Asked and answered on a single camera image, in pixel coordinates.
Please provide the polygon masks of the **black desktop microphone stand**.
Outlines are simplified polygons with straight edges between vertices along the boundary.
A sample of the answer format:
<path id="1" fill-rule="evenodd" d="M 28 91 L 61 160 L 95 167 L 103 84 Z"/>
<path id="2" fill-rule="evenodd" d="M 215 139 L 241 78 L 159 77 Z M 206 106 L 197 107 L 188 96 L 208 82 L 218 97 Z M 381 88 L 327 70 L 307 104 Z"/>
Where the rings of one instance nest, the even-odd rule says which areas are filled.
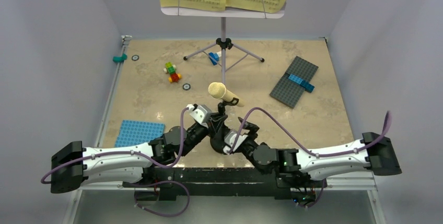
<path id="1" fill-rule="evenodd" d="M 231 132 L 231 129 L 225 125 L 228 118 L 225 106 L 236 106 L 239 102 L 238 98 L 226 102 L 222 101 L 218 104 L 218 112 L 211 113 L 208 122 L 208 131 L 211 147 L 219 154 L 226 155 L 224 148 L 226 147 L 225 138 Z"/>

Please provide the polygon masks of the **cream yellow microphone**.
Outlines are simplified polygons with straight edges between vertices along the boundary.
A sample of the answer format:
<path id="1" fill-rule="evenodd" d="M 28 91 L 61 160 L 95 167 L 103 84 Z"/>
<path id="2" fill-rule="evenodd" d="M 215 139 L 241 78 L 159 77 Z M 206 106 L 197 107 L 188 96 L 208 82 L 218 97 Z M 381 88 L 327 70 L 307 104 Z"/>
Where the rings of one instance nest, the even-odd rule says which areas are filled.
<path id="1" fill-rule="evenodd" d="M 228 90 L 225 84 L 221 82 L 212 82 L 208 86 L 208 93 L 212 98 L 223 100 L 231 106 L 244 107 L 244 101 L 236 94 Z"/>

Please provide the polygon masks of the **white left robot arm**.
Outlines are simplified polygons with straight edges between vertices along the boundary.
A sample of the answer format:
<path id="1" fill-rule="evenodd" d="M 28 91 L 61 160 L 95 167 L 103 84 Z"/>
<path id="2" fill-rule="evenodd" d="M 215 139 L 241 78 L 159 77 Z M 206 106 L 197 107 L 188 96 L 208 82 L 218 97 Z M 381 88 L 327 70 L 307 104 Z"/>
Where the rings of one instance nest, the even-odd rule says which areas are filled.
<path id="1" fill-rule="evenodd" d="M 41 179 L 50 185 L 52 194 L 74 191 L 97 182 L 121 181 L 154 184 L 156 173 L 150 167 L 169 169 L 175 166 L 205 137 L 215 136 L 224 127 L 227 115 L 192 111 L 194 124 L 188 129 L 177 126 L 161 136 L 125 147 L 85 147 L 81 141 L 67 144 L 51 157 L 51 170 Z"/>

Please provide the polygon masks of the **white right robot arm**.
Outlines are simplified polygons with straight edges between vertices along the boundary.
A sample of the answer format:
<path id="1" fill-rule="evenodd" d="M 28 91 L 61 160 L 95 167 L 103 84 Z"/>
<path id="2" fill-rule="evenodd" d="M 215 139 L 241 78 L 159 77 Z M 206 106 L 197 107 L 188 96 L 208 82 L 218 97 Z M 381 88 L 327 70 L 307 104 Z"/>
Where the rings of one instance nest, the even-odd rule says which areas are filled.
<path id="1" fill-rule="evenodd" d="M 392 141 L 386 137 L 391 126 L 387 114 L 381 134 L 366 132 L 361 139 L 327 148 L 300 150 L 271 148 L 258 144 L 255 124 L 246 123 L 248 133 L 238 135 L 231 131 L 221 147 L 223 154 L 241 153 L 262 174 L 274 172 L 280 179 L 294 178 L 301 186 L 311 181 L 322 181 L 330 176 L 370 170 L 376 176 L 401 174 Z"/>

